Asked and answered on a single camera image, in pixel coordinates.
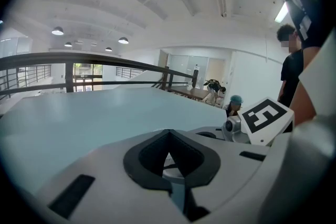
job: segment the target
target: ceiling light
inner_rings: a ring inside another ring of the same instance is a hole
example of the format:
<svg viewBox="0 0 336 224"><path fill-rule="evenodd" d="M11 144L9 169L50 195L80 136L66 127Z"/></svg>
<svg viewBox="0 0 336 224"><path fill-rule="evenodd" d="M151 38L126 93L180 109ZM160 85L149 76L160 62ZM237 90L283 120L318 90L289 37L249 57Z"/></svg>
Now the ceiling light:
<svg viewBox="0 0 336 224"><path fill-rule="evenodd" d="M53 33L56 36L62 36L62 35L64 35L64 31L63 31L62 27L59 27L59 26L55 27L53 29L53 31L51 31L51 33Z"/></svg>
<svg viewBox="0 0 336 224"><path fill-rule="evenodd" d="M119 40L118 40L119 43L122 43L122 44L128 44L128 39L125 38L125 37L121 37Z"/></svg>
<svg viewBox="0 0 336 224"><path fill-rule="evenodd" d="M288 13L288 8L287 8L287 5L286 5L286 2L284 2L278 16L275 18L275 21L277 23L280 23L282 22L282 20L285 18L285 16L287 15Z"/></svg>

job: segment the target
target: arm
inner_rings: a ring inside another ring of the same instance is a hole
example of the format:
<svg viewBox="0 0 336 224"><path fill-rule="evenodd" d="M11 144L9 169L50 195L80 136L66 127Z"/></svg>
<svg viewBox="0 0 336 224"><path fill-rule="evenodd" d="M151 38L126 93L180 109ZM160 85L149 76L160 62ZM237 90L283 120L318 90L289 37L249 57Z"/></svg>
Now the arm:
<svg viewBox="0 0 336 224"><path fill-rule="evenodd" d="M281 85L281 88L280 88L280 92L279 92L279 96L278 96L278 102L279 102L279 100L280 100L280 97L284 94L283 92L283 90L284 90L284 87L285 87L285 84L286 84L286 81L284 80L283 82L282 82L282 85Z"/></svg>
<svg viewBox="0 0 336 224"><path fill-rule="evenodd" d="M303 69L308 66L319 50L318 47L309 47L303 50ZM295 125L311 120L316 115L314 106L301 82L296 88L290 109L294 111Z"/></svg>

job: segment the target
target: table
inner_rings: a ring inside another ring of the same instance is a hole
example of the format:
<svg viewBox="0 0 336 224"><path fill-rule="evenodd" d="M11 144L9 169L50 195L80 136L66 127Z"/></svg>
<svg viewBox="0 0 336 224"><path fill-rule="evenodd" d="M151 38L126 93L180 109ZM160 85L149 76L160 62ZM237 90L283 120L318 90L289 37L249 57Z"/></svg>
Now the table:
<svg viewBox="0 0 336 224"><path fill-rule="evenodd" d="M225 121L224 110L155 88L41 95L22 99L0 119L0 153L13 182L34 195L99 146Z"/></svg>
<svg viewBox="0 0 336 224"><path fill-rule="evenodd" d="M173 91L181 95L187 96L192 99L203 100L209 92L202 89L192 88L190 91L187 90L187 86L174 86L167 89L168 91Z"/></svg>

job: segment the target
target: railing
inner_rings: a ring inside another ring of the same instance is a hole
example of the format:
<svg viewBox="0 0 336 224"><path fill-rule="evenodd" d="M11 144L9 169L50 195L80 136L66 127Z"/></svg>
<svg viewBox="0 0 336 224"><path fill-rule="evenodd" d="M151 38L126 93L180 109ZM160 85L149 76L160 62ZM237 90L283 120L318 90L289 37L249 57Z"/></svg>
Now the railing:
<svg viewBox="0 0 336 224"><path fill-rule="evenodd" d="M49 65L52 63L65 63L65 83L48 84L48 85L36 85L27 86L24 88L6 89L0 91L0 96L13 94L24 91L35 91L45 89L66 88L67 92L73 92L73 88L76 86L86 85L115 85L115 84L160 84L161 89L165 90L168 83L168 87L172 84L185 84L185 82L174 82L174 76L181 76L185 78L191 78L193 87L196 86L198 70L194 71L193 75L184 74L178 71L170 70L168 67L162 68L147 63L141 63L131 60L125 60L115 57L91 55L91 54L79 54L73 52L45 52L40 54L25 54L4 57L0 61L0 71L10 70L15 68L21 68L32 65ZM73 66L74 63L89 63L94 65L106 65L117 66L131 69L149 70L154 72L163 73L162 81L95 81L95 82L74 82L73 81Z"/></svg>
<svg viewBox="0 0 336 224"><path fill-rule="evenodd" d="M29 86L51 75L51 65L37 65L5 69L5 75L0 77L0 100L11 97L10 89L29 88Z"/></svg>
<svg viewBox="0 0 336 224"><path fill-rule="evenodd" d="M115 75L118 76L118 77L131 79L131 78L134 78L135 76L141 74L143 71L144 70L142 70L142 69L117 67Z"/></svg>

